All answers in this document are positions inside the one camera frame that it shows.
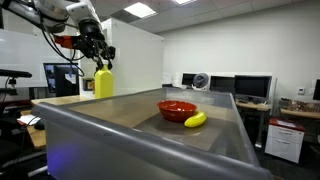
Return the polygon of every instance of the yellow bottle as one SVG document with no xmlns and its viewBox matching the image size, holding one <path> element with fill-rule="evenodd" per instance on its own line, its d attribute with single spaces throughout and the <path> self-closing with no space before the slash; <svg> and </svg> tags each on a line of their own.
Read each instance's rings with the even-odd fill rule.
<svg viewBox="0 0 320 180">
<path fill-rule="evenodd" d="M 113 96 L 113 75 L 106 65 L 94 75 L 94 89 L 95 99 Z"/>
</svg>

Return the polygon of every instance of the ceiling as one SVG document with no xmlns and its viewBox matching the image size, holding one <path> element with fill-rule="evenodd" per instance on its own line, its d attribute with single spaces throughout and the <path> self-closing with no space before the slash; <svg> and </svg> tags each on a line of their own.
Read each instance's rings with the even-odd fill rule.
<svg viewBox="0 0 320 180">
<path fill-rule="evenodd" d="M 91 0 L 102 20 L 137 2 L 158 14 L 130 24 L 152 33 L 291 4 L 303 0 L 196 0 L 179 6 L 172 0 Z"/>
</svg>

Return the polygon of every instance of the monitor screen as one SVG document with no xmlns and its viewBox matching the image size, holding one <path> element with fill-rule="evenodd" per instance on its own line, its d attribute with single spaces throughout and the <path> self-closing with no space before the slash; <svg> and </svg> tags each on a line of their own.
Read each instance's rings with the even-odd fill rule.
<svg viewBox="0 0 320 180">
<path fill-rule="evenodd" d="M 267 98 L 271 79 L 271 76 L 235 76 L 236 94 Z"/>
<path fill-rule="evenodd" d="M 55 85 L 55 77 L 54 77 L 54 67 L 55 66 L 65 66 L 70 67 L 70 63 L 43 63 L 44 72 L 47 79 L 48 89 L 50 93 L 56 93 L 56 85 Z M 76 70 L 78 65 L 77 63 L 73 63 L 72 67 Z"/>
<path fill-rule="evenodd" d="M 320 79 L 317 80 L 316 88 L 314 89 L 313 100 L 320 101 Z"/>
<path fill-rule="evenodd" d="M 234 77 L 211 76 L 210 90 L 234 89 Z"/>
<path fill-rule="evenodd" d="M 191 86 L 193 84 L 193 78 L 196 76 L 196 74 L 186 74 L 183 73 L 182 76 L 182 85 Z"/>
</svg>

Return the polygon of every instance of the table leg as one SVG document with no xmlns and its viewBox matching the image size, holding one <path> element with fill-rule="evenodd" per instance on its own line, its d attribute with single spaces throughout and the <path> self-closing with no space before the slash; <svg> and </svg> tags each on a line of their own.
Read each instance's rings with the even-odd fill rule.
<svg viewBox="0 0 320 180">
<path fill-rule="evenodd" d="M 255 144 L 257 148 L 262 148 L 262 130 L 263 130 L 263 123 L 264 123 L 264 112 L 261 112 L 260 115 L 260 124 L 259 124 L 259 134 L 258 134 L 258 139 Z"/>
</svg>

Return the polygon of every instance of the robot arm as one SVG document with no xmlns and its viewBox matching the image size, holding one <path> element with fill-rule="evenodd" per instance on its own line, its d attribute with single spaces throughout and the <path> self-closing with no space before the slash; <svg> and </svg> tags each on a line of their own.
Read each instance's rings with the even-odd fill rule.
<svg viewBox="0 0 320 180">
<path fill-rule="evenodd" d="M 109 61 L 109 69 L 112 68 L 110 60 L 115 57 L 115 48 L 105 42 L 99 18 L 89 0 L 0 0 L 0 5 L 48 34 L 63 32 L 70 17 L 80 35 L 54 35 L 55 43 L 80 50 L 97 62 L 98 69 L 103 66 L 101 56 Z"/>
</svg>

